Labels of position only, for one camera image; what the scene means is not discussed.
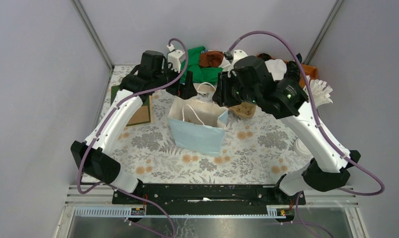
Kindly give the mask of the light blue paper bag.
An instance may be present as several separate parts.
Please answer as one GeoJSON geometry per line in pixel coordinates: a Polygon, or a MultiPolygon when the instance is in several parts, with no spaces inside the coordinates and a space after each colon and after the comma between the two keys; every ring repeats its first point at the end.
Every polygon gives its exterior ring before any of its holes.
{"type": "Polygon", "coordinates": [[[227,129],[228,108],[195,98],[175,97],[168,121],[178,147],[217,157],[227,129]]]}

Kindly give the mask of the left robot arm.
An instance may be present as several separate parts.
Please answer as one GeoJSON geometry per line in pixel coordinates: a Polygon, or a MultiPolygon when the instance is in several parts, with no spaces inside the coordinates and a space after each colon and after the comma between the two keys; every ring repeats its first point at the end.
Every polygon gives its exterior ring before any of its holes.
{"type": "Polygon", "coordinates": [[[96,128],[82,142],[74,141],[71,145],[78,167],[78,188],[86,174],[113,189],[123,190],[124,198],[132,204],[141,201],[142,182],[126,172],[111,152],[121,131],[154,92],[174,88],[174,94],[180,95],[177,87],[187,66],[188,56],[183,50],[171,48],[167,56],[151,50],[142,54],[141,63],[122,79],[109,110],[96,128]]]}

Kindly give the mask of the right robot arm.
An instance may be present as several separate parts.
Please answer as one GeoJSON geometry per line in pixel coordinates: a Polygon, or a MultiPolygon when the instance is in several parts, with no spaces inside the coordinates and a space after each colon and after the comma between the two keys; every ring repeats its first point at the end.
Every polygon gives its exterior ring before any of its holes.
{"type": "Polygon", "coordinates": [[[298,65],[291,63],[279,81],[274,80],[265,61],[244,51],[225,53],[228,70],[219,73],[212,100],[219,106],[232,107],[247,102],[289,127],[312,154],[302,169],[283,175],[276,183],[273,197],[280,204],[288,203],[300,191],[321,192],[344,186],[350,178],[351,165],[341,154],[358,162],[361,155],[344,147],[339,152],[322,136],[322,126],[316,124],[309,97],[299,84],[298,65]]]}

